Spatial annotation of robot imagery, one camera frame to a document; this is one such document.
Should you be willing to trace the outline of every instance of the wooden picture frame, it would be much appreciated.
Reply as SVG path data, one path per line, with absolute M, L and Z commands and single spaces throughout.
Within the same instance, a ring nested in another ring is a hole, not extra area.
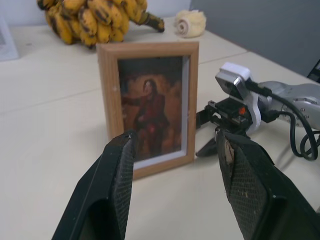
M 143 142 L 139 154 L 150 156 L 134 163 L 133 179 L 192 162 L 195 159 L 199 43 L 98 44 L 97 55 L 109 139 L 127 130 L 125 126 L 132 128 L 132 123 Z M 159 86 L 166 90 L 159 91 Z M 137 97 L 139 101 L 126 97 L 138 94 L 140 89 L 143 94 Z M 166 101 L 164 108 L 161 99 Z M 140 105 L 127 106 L 133 102 Z M 133 112 L 136 113 L 134 119 L 128 117 L 133 116 Z M 147 119 L 157 119 L 157 122 L 149 124 Z

